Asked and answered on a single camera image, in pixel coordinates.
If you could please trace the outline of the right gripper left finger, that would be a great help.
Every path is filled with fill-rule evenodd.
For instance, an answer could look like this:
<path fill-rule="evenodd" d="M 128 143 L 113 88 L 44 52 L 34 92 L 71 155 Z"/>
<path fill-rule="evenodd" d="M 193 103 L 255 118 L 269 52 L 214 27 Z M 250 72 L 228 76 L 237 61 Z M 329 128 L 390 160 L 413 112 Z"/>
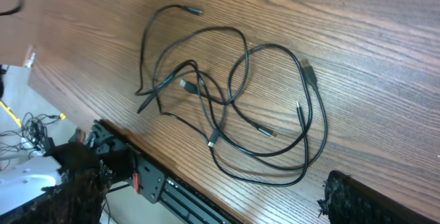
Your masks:
<path fill-rule="evenodd" d="M 1 172 L 1 222 L 99 223 L 110 169 L 60 169 L 55 160 L 29 160 Z"/>

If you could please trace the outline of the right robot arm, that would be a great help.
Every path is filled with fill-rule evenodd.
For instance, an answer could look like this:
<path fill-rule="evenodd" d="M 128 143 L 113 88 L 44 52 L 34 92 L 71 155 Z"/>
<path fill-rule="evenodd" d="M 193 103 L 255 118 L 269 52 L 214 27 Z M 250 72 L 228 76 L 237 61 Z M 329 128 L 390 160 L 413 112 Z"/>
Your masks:
<path fill-rule="evenodd" d="M 132 148 L 54 147 L 1 172 L 2 223 L 99 223 L 111 185 L 124 181 L 187 223 L 238 223 L 186 182 Z M 431 223 L 431 219 L 334 170 L 318 200 L 331 223 Z"/>

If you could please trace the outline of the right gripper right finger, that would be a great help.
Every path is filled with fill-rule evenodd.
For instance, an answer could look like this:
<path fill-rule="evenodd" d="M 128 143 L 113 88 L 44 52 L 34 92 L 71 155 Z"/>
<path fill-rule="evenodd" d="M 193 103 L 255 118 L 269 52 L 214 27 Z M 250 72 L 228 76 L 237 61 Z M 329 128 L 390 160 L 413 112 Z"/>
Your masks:
<path fill-rule="evenodd" d="M 436 223 L 339 170 L 329 173 L 318 205 L 331 223 Z"/>

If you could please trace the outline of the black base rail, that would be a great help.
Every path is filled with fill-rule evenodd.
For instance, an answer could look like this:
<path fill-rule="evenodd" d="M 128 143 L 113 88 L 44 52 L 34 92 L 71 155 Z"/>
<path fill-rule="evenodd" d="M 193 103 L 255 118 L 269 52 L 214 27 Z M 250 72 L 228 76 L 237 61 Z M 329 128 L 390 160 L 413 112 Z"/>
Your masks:
<path fill-rule="evenodd" d="M 100 166 L 108 181 L 128 183 L 147 201 L 163 205 L 184 223 L 241 222 L 104 120 L 94 122 L 85 143 L 69 142 L 67 147 L 80 167 Z"/>

